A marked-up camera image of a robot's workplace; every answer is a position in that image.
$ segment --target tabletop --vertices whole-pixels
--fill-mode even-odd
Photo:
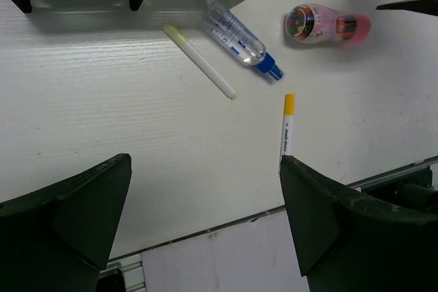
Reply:
[[[0,0],[0,201],[127,152],[133,176],[112,257],[282,205],[287,93],[296,93],[294,155],[341,183],[438,154],[438,18],[375,10],[402,0],[233,8],[285,71],[277,84],[240,66],[182,12],[183,32],[238,91],[234,101],[159,29],[176,11],[33,1],[24,15]],[[283,26],[302,3],[364,13],[372,33],[357,47],[296,44]]]

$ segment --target marker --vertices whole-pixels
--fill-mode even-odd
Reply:
[[[292,119],[294,118],[295,110],[295,94],[286,94],[285,109],[283,112],[283,132],[281,134],[281,152],[280,152],[280,166],[283,155],[292,155]]]
[[[230,99],[237,98],[237,92],[216,69],[199,53],[198,49],[172,24],[166,23],[163,31],[170,39],[207,75]]]

